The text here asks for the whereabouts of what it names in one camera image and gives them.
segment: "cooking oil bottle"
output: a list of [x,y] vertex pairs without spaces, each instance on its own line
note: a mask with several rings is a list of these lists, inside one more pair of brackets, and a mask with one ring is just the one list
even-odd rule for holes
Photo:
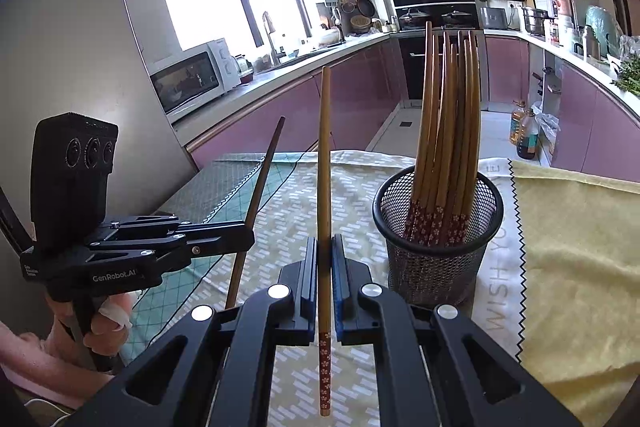
[[533,114],[533,109],[529,109],[520,120],[518,144],[516,146],[516,151],[520,158],[523,158],[524,160],[532,160],[536,157],[539,133],[540,126]]
[[511,128],[509,131],[509,141],[514,145],[518,144],[518,133],[520,131],[520,121],[524,117],[524,100],[513,101],[516,108],[511,113]]

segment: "white cable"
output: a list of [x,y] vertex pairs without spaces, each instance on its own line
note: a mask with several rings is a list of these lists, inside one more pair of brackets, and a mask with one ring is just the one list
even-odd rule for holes
[[56,425],[58,425],[62,420],[66,420],[70,416],[71,416],[70,414],[65,414],[64,416],[61,416],[55,422],[53,422],[49,427],[56,427]]
[[43,400],[41,398],[31,398],[26,404],[24,404],[24,406],[28,409],[32,403],[45,403],[47,405],[52,406],[55,409],[58,409],[62,414],[65,414],[68,416],[68,412],[66,412],[65,410],[60,409],[60,407],[58,407],[56,404],[51,403],[50,401],[47,401],[47,400]]

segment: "utensil holder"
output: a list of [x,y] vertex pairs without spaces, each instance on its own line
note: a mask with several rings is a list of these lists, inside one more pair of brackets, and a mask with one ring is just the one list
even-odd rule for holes
[[474,287],[484,250],[498,232],[504,209],[500,192],[478,172],[464,241],[455,247],[425,247],[404,238],[414,169],[389,178],[373,202],[373,220],[386,240],[389,288],[409,304],[434,308],[460,304]]

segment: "green vegetable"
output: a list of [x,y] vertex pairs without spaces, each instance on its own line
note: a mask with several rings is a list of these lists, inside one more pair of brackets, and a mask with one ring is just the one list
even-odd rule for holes
[[613,81],[614,86],[640,96],[640,57],[634,55],[622,62],[618,79]]

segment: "microwave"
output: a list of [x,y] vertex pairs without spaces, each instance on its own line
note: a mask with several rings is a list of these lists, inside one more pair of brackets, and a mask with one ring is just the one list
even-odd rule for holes
[[171,123],[240,84],[238,63],[225,39],[163,58],[147,70]]

